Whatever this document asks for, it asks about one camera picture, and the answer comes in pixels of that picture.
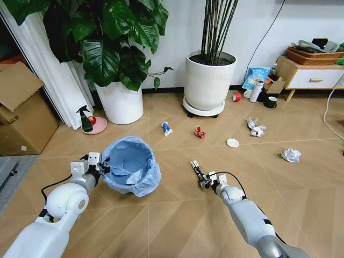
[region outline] white plant pot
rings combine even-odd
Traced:
[[[128,90],[121,82],[112,82],[106,87],[96,85],[107,119],[114,124],[130,124],[144,114],[142,88]]]
[[[192,52],[186,58],[184,94],[191,106],[209,111],[221,106],[226,99],[237,59],[222,52],[220,57],[233,63],[226,66],[207,66],[190,60],[190,57],[197,54],[200,54],[200,51]]]

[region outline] power cord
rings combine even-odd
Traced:
[[[240,185],[240,187],[241,187],[241,189],[242,189],[242,191],[243,191],[243,194],[245,195],[245,197],[247,197],[247,196],[246,196],[246,193],[245,193],[245,189],[243,188],[242,184],[240,183],[239,179],[238,179],[236,176],[234,176],[234,175],[233,175],[232,173],[230,173],[230,172],[225,172],[225,171],[216,172],[216,173],[214,173],[213,175],[217,175],[217,174],[229,174],[229,175],[233,176],[233,177],[235,178],[235,180],[238,182],[238,184]]]
[[[241,189],[242,189],[242,191],[243,191],[243,194],[244,194],[245,197],[247,198],[247,195],[246,195],[246,193],[245,193],[245,190],[244,190],[242,184],[240,183],[239,179],[238,179],[235,175],[233,175],[233,174],[230,173],[230,172],[226,172],[226,171],[216,172],[216,173],[214,173],[213,175],[217,175],[217,174],[229,174],[229,175],[233,176],[233,177],[235,178],[235,180],[238,182],[238,184],[240,185],[240,187],[241,187]],[[287,243],[284,242],[284,240],[277,234],[276,231],[275,231],[275,234],[276,234],[277,238],[278,238],[282,243],[284,243],[284,244],[287,245]]]
[[[62,179],[61,181],[58,181],[58,182],[56,182],[56,183],[47,185],[46,187],[43,187],[43,188],[41,189],[41,193],[42,193],[42,195],[43,195],[43,197],[44,197],[45,204],[47,204],[47,196],[46,196],[44,190],[47,189],[47,188],[49,188],[49,187],[53,187],[54,185],[60,184],[60,183],[66,181],[66,180],[68,180],[68,179],[70,179],[70,178],[71,178],[71,174],[70,174],[68,177],[66,177],[65,179]]]
[[[252,61],[252,59],[253,59],[253,57],[254,57],[254,54],[256,53],[256,51],[257,51],[258,47],[260,46],[261,42],[264,40],[265,36],[268,34],[268,32],[270,31],[271,27],[272,27],[273,24],[275,23],[275,20],[277,19],[279,13],[281,12],[281,9],[282,9],[282,7],[283,7],[283,5],[284,5],[284,2],[285,2],[285,0],[283,0],[283,2],[282,2],[282,4],[281,4],[281,7],[280,7],[280,9],[279,9],[279,11],[278,11],[278,13],[277,13],[275,19],[273,20],[273,22],[271,23],[270,27],[268,28],[268,30],[266,31],[266,33],[264,34],[263,38],[262,38],[261,41],[258,43],[256,49],[255,49],[254,52],[253,52],[253,55],[252,55],[251,59],[249,60],[249,62],[248,62],[248,64],[247,64],[246,72],[245,72],[245,74],[243,75],[243,81],[244,81],[244,82],[245,82],[245,77],[246,77],[246,74],[247,74],[247,70],[248,70],[249,64],[251,63],[251,61]]]
[[[331,91],[331,93],[329,94],[328,96],[328,99],[327,99],[327,104],[326,104],[326,110],[325,110],[325,113],[324,113],[324,117],[322,118],[322,120],[324,121],[324,124],[335,134],[337,135],[340,139],[342,139],[344,141],[344,137],[341,136],[340,134],[338,134],[335,130],[333,130],[330,125],[326,122],[326,114],[327,114],[327,111],[328,111],[328,107],[329,107],[329,101],[331,99],[331,96],[333,94],[333,92],[336,90],[336,87],[337,85],[333,88],[333,90]]]

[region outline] green cup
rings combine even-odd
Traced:
[[[275,109],[277,107],[277,98],[268,97],[268,100],[264,102],[264,106],[270,109]]]

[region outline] small white disc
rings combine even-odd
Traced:
[[[227,145],[232,147],[232,148],[237,148],[239,146],[239,142],[235,139],[229,138],[227,140]]]

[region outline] snack bag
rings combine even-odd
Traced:
[[[253,90],[257,81],[265,82],[269,75],[270,69],[270,67],[250,67],[242,88]]]

